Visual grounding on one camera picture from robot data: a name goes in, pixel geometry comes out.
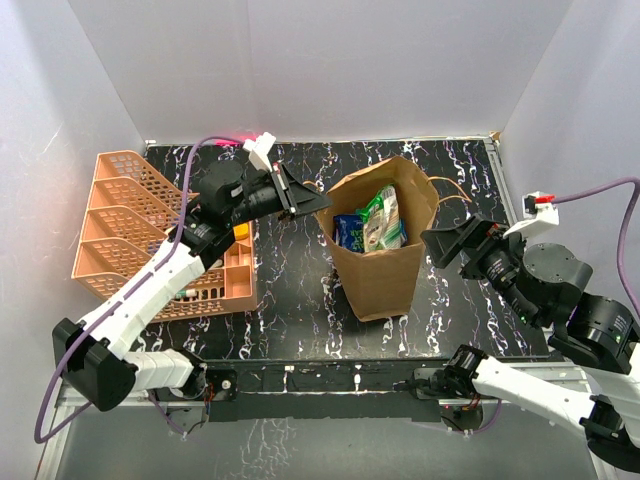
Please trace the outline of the blue snack bag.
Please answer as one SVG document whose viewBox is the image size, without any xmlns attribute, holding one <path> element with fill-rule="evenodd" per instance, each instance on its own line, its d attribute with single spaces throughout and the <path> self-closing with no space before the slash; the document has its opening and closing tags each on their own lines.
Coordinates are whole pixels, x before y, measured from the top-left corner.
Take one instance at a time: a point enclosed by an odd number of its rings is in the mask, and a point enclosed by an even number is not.
<svg viewBox="0 0 640 480">
<path fill-rule="evenodd" d="M 364 252 L 363 222 L 358 214 L 340 214 L 333 217 L 334 243 L 355 253 Z"/>
</svg>

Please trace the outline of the green Chuba snack bag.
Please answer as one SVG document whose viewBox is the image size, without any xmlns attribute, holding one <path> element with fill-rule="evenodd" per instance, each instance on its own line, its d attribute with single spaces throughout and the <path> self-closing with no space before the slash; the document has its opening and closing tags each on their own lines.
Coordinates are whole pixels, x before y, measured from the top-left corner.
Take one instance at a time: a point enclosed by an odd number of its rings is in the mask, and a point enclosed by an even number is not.
<svg viewBox="0 0 640 480">
<path fill-rule="evenodd" d="M 363 224 L 365 253 L 402 247 L 402 222 L 393 184 L 381 188 L 369 203 L 356 213 Z"/>
</svg>

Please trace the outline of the brown paper bag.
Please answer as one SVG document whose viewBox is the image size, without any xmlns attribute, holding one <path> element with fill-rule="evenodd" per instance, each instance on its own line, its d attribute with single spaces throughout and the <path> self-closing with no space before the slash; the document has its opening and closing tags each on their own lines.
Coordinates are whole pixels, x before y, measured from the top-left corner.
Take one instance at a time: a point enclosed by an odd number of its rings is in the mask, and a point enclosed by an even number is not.
<svg viewBox="0 0 640 480">
<path fill-rule="evenodd" d="M 355 253 L 333 241 L 338 214 L 354 213 L 384 186 L 396 189 L 408 244 L 399 249 Z M 362 322 L 407 314 L 425 256 L 421 233 L 431 228 L 439 195 L 431 179 L 410 160 L 395 156 L 343 177 L 327 192 L 332 205 L 315 214 L 340 283 Z"/>
</svg>

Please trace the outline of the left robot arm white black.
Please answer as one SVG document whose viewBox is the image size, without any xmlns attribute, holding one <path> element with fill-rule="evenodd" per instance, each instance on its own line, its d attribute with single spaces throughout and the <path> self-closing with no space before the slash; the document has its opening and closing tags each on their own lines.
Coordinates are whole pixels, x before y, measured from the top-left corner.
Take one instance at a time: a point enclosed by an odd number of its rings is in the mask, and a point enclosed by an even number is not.
<svg viewBox="0 0 640 480">
<path fill-rule="evenodd" d="M 200 396 L 207 376 L 194 355 L 173 349 L 131 349 L 151 320 L 233 245 L 233 228 L 276 214 L 296 219 L 331 206 L 329 197 L 297 180 L 287 168 L 244 168 L 235 161 L 211 166 L 198 194 L 156 254 L 108 301 L 78 322 L 53 329 L 57 376 L 105 412 L 130 393 L 169 388 Z"/>
</svg>

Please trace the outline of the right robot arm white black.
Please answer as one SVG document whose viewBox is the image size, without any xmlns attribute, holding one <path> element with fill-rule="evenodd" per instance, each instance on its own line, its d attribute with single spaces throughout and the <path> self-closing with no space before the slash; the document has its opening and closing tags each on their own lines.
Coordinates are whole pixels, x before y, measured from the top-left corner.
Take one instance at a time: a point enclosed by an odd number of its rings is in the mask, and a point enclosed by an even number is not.
<svg viewBox="0 0 640 480">
<path fill-rule="evenodd" d="M 448 229 L 422 232 L 432 263 L 459 254 L 464 279 L 485 280 L 527 327 L 551 329 L 548 344 L 588 373 L 598 394 L 569 390 L 510 367 L 484 351 L 460 346 L 418 389 L 505 400 L 585 438 L 604 462 L 639 470 L 639 325 L 622 303 L 590 294 L 593 274 L 566 247 L 528 245 L 521 233 L 474 215 Z"/>
</svg>

